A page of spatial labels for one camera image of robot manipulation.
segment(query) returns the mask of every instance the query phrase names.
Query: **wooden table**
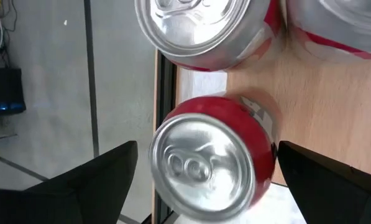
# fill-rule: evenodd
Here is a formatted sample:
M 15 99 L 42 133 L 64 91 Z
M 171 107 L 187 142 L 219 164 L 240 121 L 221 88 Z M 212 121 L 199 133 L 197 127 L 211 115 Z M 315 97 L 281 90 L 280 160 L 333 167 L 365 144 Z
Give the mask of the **wooden table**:
M 283 113 L 281 140 L 371 174 L 371 62 L 309 66 L 289 50 L 260 72 L 229 71 L 227 89 L 256 86 Z M 273 181 L 285 184 L 277 164 Z

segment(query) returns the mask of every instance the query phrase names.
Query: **gray floor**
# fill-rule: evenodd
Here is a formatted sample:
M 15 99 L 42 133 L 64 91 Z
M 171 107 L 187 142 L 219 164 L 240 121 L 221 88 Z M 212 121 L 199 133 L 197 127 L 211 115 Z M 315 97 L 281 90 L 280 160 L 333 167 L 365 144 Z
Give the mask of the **gray floor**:
M 51 178 L 93 158 L 83 0 L 14 2 L 19 15 L 9 53 L 22 69 L 27 111 L 10 118 L 17 136 L 0 140 L 0 156 Z M 133 1 L 92 1 L 91 7 L 100 152 L 138 141 L 122 213 L 141 222 L 152 206 L 146 152 L 153 134 L 154 48 L 139 29 Z M 38 182 L 0 163 L 1 188 Z

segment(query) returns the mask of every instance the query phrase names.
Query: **aluminum can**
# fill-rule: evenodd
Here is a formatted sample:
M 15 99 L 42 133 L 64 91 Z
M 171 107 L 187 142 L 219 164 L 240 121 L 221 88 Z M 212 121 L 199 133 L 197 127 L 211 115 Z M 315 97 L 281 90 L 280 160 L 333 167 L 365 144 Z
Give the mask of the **aluminum can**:
M 283 49 L 279 0 L 135 0 L 144 34 L 173 63 L 224 70 Z
M 183 102 L 151 143 L 156 190 L 174 211 L 195 220 L 238 217 L 271 183 L 281 120 L 277 104 L 262 90 Z
M 312 62 L 371 60 L 371 0 L 287 0 L 296 54 Z

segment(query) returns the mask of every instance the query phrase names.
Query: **can rim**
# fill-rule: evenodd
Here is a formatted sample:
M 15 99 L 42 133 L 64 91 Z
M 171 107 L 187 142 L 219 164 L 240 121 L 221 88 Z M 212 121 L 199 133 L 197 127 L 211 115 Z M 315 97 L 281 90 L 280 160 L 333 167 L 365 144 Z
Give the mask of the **can rim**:
M 220 43 L 225 41 L 229 34 L 231 34 L 239 25 L 247 9 L 249 8 L 250 2 L 253 0 L 238 0 L 241 2 L 238 6 L 237 13 L 233 13 L 236 16 L 231 18 L 228 24 L 226 24 L 225 28 L 223 28 L 222 31 L 220 31 L 220 33 L 218 33 L 213 39 L 202 44 L 195 44 L 194 47 L 181 47 L 179 45 L 171 44 L 153 31 L 153 24 L 149 22 L 151 21 L 151 19 L 147 20 L 148 14 L 145 10 L 145 4 L 149 1 L 151 0 L 135 0 L 135 12 L 137 14 L 138 22 L 140 24 L 142 32 L 147 36 L 149 41 L 151 41 L 151 43 L 153 43 L 156 48 L 158 48 L 165 54 L 174 57 L 194 57 L 209 52 L 210 50 L 217 47 Z
M 165 180 L 163 178 L 163 175 L 160 173 L 157 160 L 156 158 L 156 152 L 158 151 L 159 143 L 162 141 L 162 135 L 166 133 L 168 130 L 170 130 L 172 127 L 174 127 L 176 124 L 184 122 L 188 119 L 200 119 L 204 122 L 208 122 L 209 124 L 215 125 L 215 127 L 220 128 L 222 131 L 226 132 L 230 135 L 231 138 L 235 139 L 237 146 L 239 146 L 240 152 L 243 156 L 245 156 L 246 159 L 246 166 L 249 170 L 249 174 L 247 176 L 247 183 L 248 187 L 246 187 L 242 194 L 237 199 L 240 201 L 237 203 L 237 206 L 231 206 L 229 208 L 226 208 L 225 210 L 221 211 L 215 211 L 215 212 L 209 212 L 209 211 L 197 211 L 196 209 L 192 209 L 189 206 L 186 206 L 184 203 L 181 202 L 181 200 L 175 195 L 175 193 L 170 190 L 169 187 L 165 184 Z M 255 194 L 255 170 L 254 170 L 254 163 L 251 158 L 250 152 L 245 145 L 245 143 L 242 141 L 242 139 L 239 137 L 238 134 L 236 134 L 230 127 L 228 127 L 225 123 L 222 121 L 213 118 L 211 116 L 208 116 L 206 114 L 199 114 L 199 113 L 185 113 L 180 114 L 177 116 L 174 116 L 165 123 L 159 127 L 155 133 L 155 137 L 152 140 L 152 143 L 150 145 L 149 149 L 149 161 L 150 161 L 150 167 L 152 171 L 152 176 L 155 183 L 155 188 L 160 194 L 161 198 L 169 204 L 169 206 L 174 209 L 174 211 L 177 211 L 180 214 L 184 214 L 187 217 L 194 218 L 197 220 L 201 220 L 204 222 L 223 222 L 231 220 L 238 215 L 240 215 L 243 211 L 247 210 L 250 207 L 250 202 L 252 201 L 252 198 Z
M 360 29 L 371 32 L 371 13 L 360 12 L 353 7 L 338 2 L 338 0 L 319 0 L 330 12 L 345 22 L 353 24 Z

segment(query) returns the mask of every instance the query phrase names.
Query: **can lid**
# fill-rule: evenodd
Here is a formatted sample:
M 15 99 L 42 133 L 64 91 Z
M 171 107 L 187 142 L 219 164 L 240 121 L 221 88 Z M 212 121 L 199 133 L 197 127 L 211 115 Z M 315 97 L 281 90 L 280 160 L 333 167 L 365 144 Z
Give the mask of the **can lid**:
M 320 0 L 340 19 L 371 32 L 371 0 Z
M 218 119 L 181 114 L 166 121 L 150 147 L 155 188 L 176 212 L 218 222 L 248 209 L 255 190 L 252 158 Z
M 175 56 L 202 54 L 221 43 L 251 0 L 135 0 L 146 36 Z

